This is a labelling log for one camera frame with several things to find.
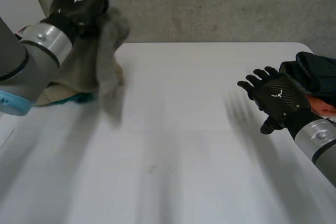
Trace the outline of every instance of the robotic hand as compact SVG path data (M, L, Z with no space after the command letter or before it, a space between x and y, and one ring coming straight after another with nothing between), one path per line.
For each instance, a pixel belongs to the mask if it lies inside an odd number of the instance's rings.
M259 109L269 115L260 131L262 134L270 134L274 130L285 128L287 120L296 112L310 111L310 104L285 75L271 67L266 67L265 70L269 74L260 69L253 71L261 80L253 75L246 77L254 87L246 81L238 82L238 86L245 89Z
M259 109L269 115L261 126L262 134L287 128L295 143L336 187L336 127L310 111L304 94L283 74L266 67L254 70L238 86L247 91Z
M98 37L108 0L53 0L50 15L18 41L0 19L0 112L25 115L57 73L78 36Z
M97 19L107 11L108 0L53 0L50 16L68 17L79 31L81 37L97 37Z

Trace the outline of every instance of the carbon fiber robotic hand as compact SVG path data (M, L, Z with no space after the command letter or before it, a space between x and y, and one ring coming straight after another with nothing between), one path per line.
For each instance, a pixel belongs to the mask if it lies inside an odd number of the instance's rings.
M50 15L70 18L83 38L98 37L96 21L108 7L108 0L52 0Z
M283 74L279 74L272 67L266 67L265 72L260 69L253 71L253 75L246 76L252 83L238 82L238 86L247 91L248 97L255 101L259 109L269 115L261 126L262 134L270 134L274 130L286 127L286 122L300 110L310 111L310 104L304 94Z

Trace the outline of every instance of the concrete wall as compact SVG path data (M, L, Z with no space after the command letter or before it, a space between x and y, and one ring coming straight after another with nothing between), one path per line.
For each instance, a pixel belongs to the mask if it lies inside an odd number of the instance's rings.
M45 11L51 0L40 0ZM296 41L336 55L336 0L110 0L132 42Z
M13 32L45 18L38 0L0 0L0 6L0 17Z

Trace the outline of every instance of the gray cloth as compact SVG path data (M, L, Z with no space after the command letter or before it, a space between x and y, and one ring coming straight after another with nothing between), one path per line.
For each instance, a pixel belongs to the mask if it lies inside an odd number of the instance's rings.
M109 8L100 18L98 39L78 38L74 48L60 67L59 74L46 88L36 105L66 99L76 93L98 92L99 99L115 94L122 82L122 71L115 51L128 36L129 24L116 8Z

